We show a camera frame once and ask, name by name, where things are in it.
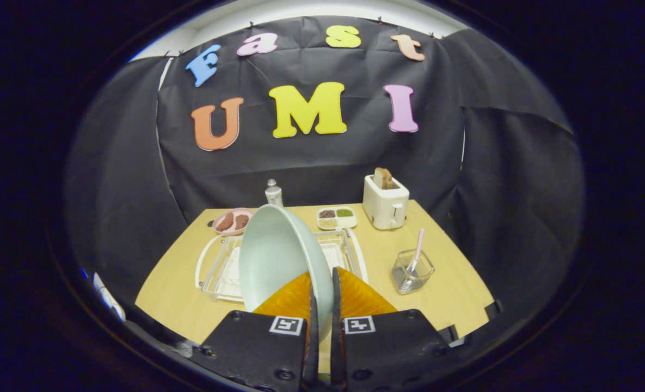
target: foam letter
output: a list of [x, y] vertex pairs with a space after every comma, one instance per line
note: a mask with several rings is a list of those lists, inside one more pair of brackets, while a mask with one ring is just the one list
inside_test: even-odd
[[415, 47], [421, 47], [419, 42], [412, 40], [409, 35], [399, 34], [391, 35], [390, 38], [397, 41], [397, 44], [400, 46], [400, 52], [407, 57], [407, 59], [417, 60], [417, 62], [423, 62], [426, 57], [417, 53]]
[[235, 142], [240, 134], [239, 108], [243, 99], [234, 97], [220, 104], [225, 110], [225, 134], [219, 137], [211, 133], [211, 113], [216, 109], [213, 105], [202, 106], [192, 112], [194, 119], [194, 139], [196, 144], [206, 151], [225, 149]]
[[387, 84], [383, 87], [390, 94], [392, 103], [392, 122], [390, 130], [392, 132], [416, 132], [419, 126], [411, 114], [411, 102], [409, 96], [414, 92], [411, 87], [400, 84]]
[[327, 45], [331, 47], [357, 47], [361, 44], [359, 30], [352, 26], [332, 26], [327, 29]]
[[344, 84], [337, 82], [320, 83], [307, 102], [293, 86], [274, 87], [269, 96], [277, 101], [277, 129], [274, 137], [292, 137], [296, 135], [296, 127], [291, 124], [291, 117], [304, 134], [310, 133], [315, 117], [320, 115], [320, 122], [315, 127], [317, 133], [343, 133], [347, 124], [342, 122], [342, 107], [340, 95]]
[[216, 67], [211, 68], [209, 65], [215, 65], [218, 61], [218, 56], [214, 52], [219, 49], [220, 45], [211, 45], [210, 48], [203, 51], [202, 54], [187, 64], [186, 69], [192, 71], [192, 74], [196, 78], [196, 82], [194, 82], [195, 87], [201, 86], [208, 78], [216, 73]]
[[274, 33], [261, 33], [253, 35], [245, 40], [245, 45], [242, 45], [237, 50], [240, 56], [249, 56], [255, 53], [268, 53], [277, 49], [278, 35]]

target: table surface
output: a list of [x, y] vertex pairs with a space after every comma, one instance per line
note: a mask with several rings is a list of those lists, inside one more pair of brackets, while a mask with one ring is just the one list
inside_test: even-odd
[[[454, 325], [459, 338], [489, 321], [484, 307], [494, 299], [488, 288], [457, 246], [415, 200], [408, 203], [404, 226], [394, 230], [374, 228], [360, 203], [287, 209], [300, 217], [312, 231], [321, 231], [317, 227], [317, 211], [342, 205], [350, 206], [358, 216], [359, 223], [353, 230], [364, 255], [368, 283], [397, 310], [419, 309], [437, 330]], [[150, 317], [199, 344], [228, 312], [245, 310], [243, 303], [213, 301], [208, 293], [194, 286], [199, 255], [207, 242], [216, 236], [207, 224], [227, 210], [203, 211], [163, 255], [136, 298], [136, 305]], [[390, 270], [397, 253], [416, 247], [420, 228], [425, 230], [422, 249], [436, 269], [424, 287], [399, 295]], [[217, 245], [220, 244], [213, 244], [204, 258], [202, 281], [216, 260], [220, 250]], [[329, 373], [329, 350], [328, 335], [320, 344], [320, 372]]]

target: purple letter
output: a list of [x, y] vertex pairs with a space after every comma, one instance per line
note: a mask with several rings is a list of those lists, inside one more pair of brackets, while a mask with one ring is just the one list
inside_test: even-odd
[[390, 94], [390, 103], [392, 104], [390, 130], [392, 132], [418, 131], [419, 125], [412, 119], [411, 102], [409, 102], [409, 96], [414, 90], [401, 84], [387, 84], [383, 89]]
[[255, 53], [268, 53], [277, 49], [277, 37], [274, 33], [261, 33], [253, 35], [245, 40], [245, 45], [242, 45], [237, 50], [239, 56], [249, 56]]

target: yellow letter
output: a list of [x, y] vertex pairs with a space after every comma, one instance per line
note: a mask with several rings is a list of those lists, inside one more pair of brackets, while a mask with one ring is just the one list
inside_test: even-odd
[[291, 124], [291, 117], [296, 121], [300, 130], [308, 134], [320, 115], [320, 122], [315, 127], [317, 133], [343, 133], [347, 124], [342, 122], [342, 107], [340, 96], [344, 84], [337, 82], [320, 83], [312, 93], [310, 102], [293, 86], [274, 87], [269, 96], [277, 102], [277, 129], [274, 137], [292, 137], [296, 135], [296, 127]]
[[357, 47], [361, 44], [359, 30], [352, 26], [332, 26], [327, 29], [327, 45], [331, 47]]

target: black fabric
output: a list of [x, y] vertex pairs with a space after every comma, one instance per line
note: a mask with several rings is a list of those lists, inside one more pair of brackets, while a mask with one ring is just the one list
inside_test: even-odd
[[127, 64], [88, 108], [69, 155], [69, 238], [124, 307], [186, 228], [166, 186], [156, 141], [156, 98], [167, 59]]
[[[325, 30], [336, 24], [357, 27], [360, 47], [329, 47]], [[247, 37], [263, 32], [278, 34], [277, 50], [236, 55]], [[421, 43], [424, 62], [399, 51], [390, 39], [397, 33]], [[215, 43], [217, 71], [195, 87], [186, 65]], [[583, 215], [573, 130], [538, 78], [479, 33], [432, 39], [370, 20], [302, 17], [195, 47], [172, 59], [157, 91], [166, 62], [128, 64], [106, 87], [81, 126], [69, 169], [74, 246], [118, 298], [133, 303], [164, 251], [204, 209], [260, 206], [269, 178], [287, 206], [359, 203], [362, 179], [376, 166], [407, 186], [503, 303], [504, 313], [479, 330], [465, 358], [524, 325], [566, 275]], [[345, 85], [347, 132], [275, 139], [268, 92], [293, 85], [310, 99], [322, 82]], [[389, 130], [385, 84], [414, 89], [419, 131]], [[238, 139], [227, 149], [200, 149], [191, 112], [215, 105], [218, 136], [225, 129], [220, 103], [232, 97], [244, 99]]]
[[[325, 30], [336, 24], [357, 27], [360, 47], [329, 47]], [[247, 37], [263, 32], [278, 34], [277, 50], [236, 54]], [[424, 62], [399, 52], [390, 39], [399, 33], [421, 42]], [[194, 87], [186, 65], [214, 43], [221, 45], [217, 71]], [[309, 100], [322, 82], [345, 85], [341, 111], [347, 131], [298, 131], [275, 139], [277, 107], [269, 91], [293, 85]], [[287, 206], [360, 203], [364, 176], [383, 166], [412, 191], [412, 198], [431, 206], [459, 174], [463, 129], [457, 82], [449, 56], [428, 35], [352, 17], [280, 20], [205, 42], [171, 64], [158, 97], [161, 148], [178, 204], [188, 221], [205, 208], [260, 206], [266, 203], [263, 191], [270, 178], [283, 189]], [[390, 131], [385, 84], [414, 88], [411, 102], [419, 132]], [[244, 99], [238, 139], [227, 149], [203, 151], [194, 141], [191, 111], [215, 105], [211, 121], [217, 136], [225, 129], [220, 103], [231, 97]], [[440, 175], [434, 168], [440, 168]]]

